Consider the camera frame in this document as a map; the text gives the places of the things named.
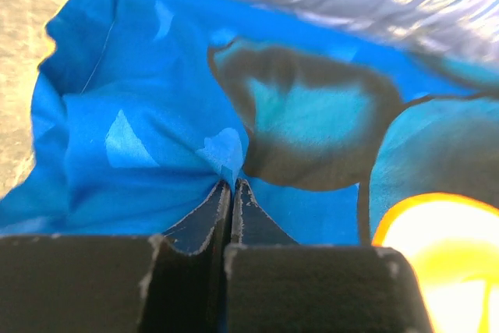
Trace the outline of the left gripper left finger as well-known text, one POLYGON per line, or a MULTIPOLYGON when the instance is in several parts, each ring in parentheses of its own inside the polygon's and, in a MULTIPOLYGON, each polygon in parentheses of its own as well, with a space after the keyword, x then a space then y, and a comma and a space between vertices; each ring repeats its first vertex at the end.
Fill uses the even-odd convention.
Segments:
POLYGON ((231 190, 152 236, 4 236, 4 332, 214 332, 231 190))

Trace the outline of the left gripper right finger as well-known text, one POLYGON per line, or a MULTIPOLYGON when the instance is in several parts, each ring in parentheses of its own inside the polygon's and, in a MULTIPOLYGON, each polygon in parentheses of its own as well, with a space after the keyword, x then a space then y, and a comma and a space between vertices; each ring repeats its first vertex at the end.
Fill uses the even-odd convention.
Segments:
POLYGON ((304 246, 237 182, 225 248, 230 332, 429 332, 409 262, 392 248, 304 246))

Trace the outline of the Mickey blue yellow pillowcase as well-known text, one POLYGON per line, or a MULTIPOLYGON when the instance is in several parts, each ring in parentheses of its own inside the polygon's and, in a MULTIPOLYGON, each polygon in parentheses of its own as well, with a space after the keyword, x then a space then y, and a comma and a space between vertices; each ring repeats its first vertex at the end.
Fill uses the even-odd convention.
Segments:
POLYGON ((237 182, 304 246, 398 251, 429 332, 498 329, 498 64, 253 0, 66 0, 4 236, 152 236, 237 182))

